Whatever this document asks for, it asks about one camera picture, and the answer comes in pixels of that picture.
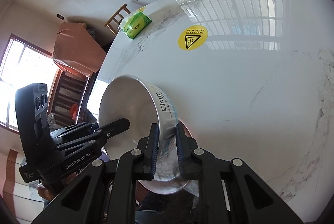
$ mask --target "chair backrest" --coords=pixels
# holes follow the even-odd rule
[[[90,122],[87,119],[87,114],[88,114],[88,111],[89,111],[87,109],[87,103],[88,103],[89,96],[91,95],[91,92],[93,90],[93,87],[94,87],[94,84],[95,84],[98,73],[99,72],[93,73],[92,76],[88,80],[87,87],[86,87],[86,90],[85,90],[85,93],[83,95],[82,102],[81,102],[81,105],[80,105],[80,108],[79,108],[78,123],[81,123],[81,122],[84,122],[84,121]]]
[[[116,30],[116,29],[114,29],[112,26],[111,26],[111,22],[112,21],[114,21],[114,22],[116,22],[116,23],[118,23],[118,25],[122,22],[122,20],[124,19],[124,17],[122,16],[122,14],[121,14],[121,11],[122,10],[124,10],[126,13],[128,13],[128,14],[130,14],[130,11],[126,8],[126,3],[125,4],[123,4],[115,13],[114,13],[114,15],[112,15],[111,17],[110,17],[110,19],[108,19],[108,21],[106,22],[106,24],[105,24],[105,27],[108,27],[112,32],[113,32],[113,34],[116,36],[117,35],[117,33],[118,33],[118,29]]]
[[[72,119],[71,107],[77,104],[81,107],[84,91],[87,87],[88,78],[81,81],[66,75],[66,71],[61,73],[56,89],[54,90],[53,102],[50,103],[49,113],[54,113],[55,123],[61,127],[74,125],[76,121]]]

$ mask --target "yellow sticker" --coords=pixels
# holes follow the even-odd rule
[[[208,30],[201,25],[195,25],[187,28],[179,37],[178,43],[181,49],[192,51],[202,46],[208,38]]]

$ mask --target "white marble tabletop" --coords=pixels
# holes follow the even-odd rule
[[[174,102],[199,147],[243,159],[304,222],[334,193],[334,2],[160,0],[120,32],[98,80],[132,74]],[[192,51],[178,38],[208,30]]]

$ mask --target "covered furniture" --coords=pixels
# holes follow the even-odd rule
[[[82,77],[97,72],[106,52],[86,30],[84,23],[62,23],[59,26],[52,58],[62,71]]]

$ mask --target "wooden window frame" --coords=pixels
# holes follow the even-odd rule
[[[58,69],[56,75],[54,76],[53,82],[52,82],[52,86],[51,86],[50,93],[49,93],[49,99],[48,99],[48,101],[49,101],[49,106],[48,106],[48,110],[47,110],[48,115],[51,113],[52,107],[55,104],[54,99],[56,97],[57,90],[59,92],[59,89],[60,89],[58,84],[61,80],[62,72],[63,71],[61,71],[61,69]]]
[[[1,54],[0,64],[2,63],[2,60],[3,60],[4,56],[5,56],[5,52],[7,50],[7,47],[8,47],[8,45],[9,45],[9,43],[10,43],[10,41],[12,39],[23,43],[24,45],[26,45],[27,48],[33,49],[34,51],[36,51],[36,52],[38,52],[40,54],[43,54],[43,55],[45,55],[45,56],[47,56],[49,58],[52,58],[52,53],[50,53],[50,52],[48,52],[48,51],[46,51],[46,50],[44,50],[44,49],[42,49],[42,48],[40,48],[38,46],[36,46],[36,45],[34,45],[34,44],[26,41],[26,40],[24,40],[24,39],[22,39],[22,38],[20,38],[20,37],[18,37],[16,35],[14,35],[14,34],[11,34],[10,37],[9,37],[9,39],[8,39],[8,41],[7,41],[6,46],[4,48],[4,51]],[[7,131],[13,132],[15,134],[19,134],[19,132],[17,130],[15,130],[15,129],[11,128],[11,127],[8,127],[7,125],[3,124],[2,122],[0,122],[0,127],[3,128],[3,129],[6,129]]]

